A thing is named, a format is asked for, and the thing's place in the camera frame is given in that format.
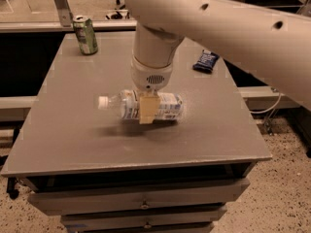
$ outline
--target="white robotic arm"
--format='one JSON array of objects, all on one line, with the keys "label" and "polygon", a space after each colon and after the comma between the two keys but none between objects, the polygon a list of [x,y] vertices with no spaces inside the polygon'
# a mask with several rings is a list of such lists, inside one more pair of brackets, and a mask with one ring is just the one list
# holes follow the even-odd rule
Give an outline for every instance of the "white robotic arm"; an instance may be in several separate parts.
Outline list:
[{"label": "white robotic arm", "polygon": [[166,86],[186,36],[311,110],[309,17],[228,0],[126,0],[126,6],[138,21],[132,62],[138,88]]}]

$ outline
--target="can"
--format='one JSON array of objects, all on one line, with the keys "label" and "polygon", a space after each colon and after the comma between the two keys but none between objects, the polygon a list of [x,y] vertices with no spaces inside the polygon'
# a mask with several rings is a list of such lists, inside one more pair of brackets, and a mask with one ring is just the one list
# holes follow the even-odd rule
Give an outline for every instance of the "can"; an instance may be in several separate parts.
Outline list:
[{"label": "can", "polygon": [[91,19],[86,16],[76,16],[73,19],[73,28],[81,53],[85,55],[96,53],[98,46]]}]

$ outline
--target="white bottle cap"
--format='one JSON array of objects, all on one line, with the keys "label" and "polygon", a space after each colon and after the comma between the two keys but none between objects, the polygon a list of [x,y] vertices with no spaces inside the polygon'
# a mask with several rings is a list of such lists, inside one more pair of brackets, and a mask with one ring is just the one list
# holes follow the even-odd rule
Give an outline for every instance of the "white bottle cap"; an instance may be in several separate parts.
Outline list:
[{"label": "white bottle cap", "polygon": [[108,108],[108,97],[100,96],[98,97],[98,110],[105,110]]}]

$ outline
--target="bottle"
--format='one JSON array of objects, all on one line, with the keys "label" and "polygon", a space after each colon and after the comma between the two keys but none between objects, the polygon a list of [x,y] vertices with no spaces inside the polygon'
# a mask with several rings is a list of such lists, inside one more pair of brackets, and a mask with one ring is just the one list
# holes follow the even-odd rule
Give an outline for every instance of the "bottle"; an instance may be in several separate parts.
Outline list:
[{"label": "bottle", "polygon": [[[125,89],[112,97],[100,96],[98,98],[99,110],[114,110],[122,119],[139,119],[140,92]],[[180,95],[174,93],[157,93],[160,104],[155,120],[176,120],[183,112],[184,105]]]}]

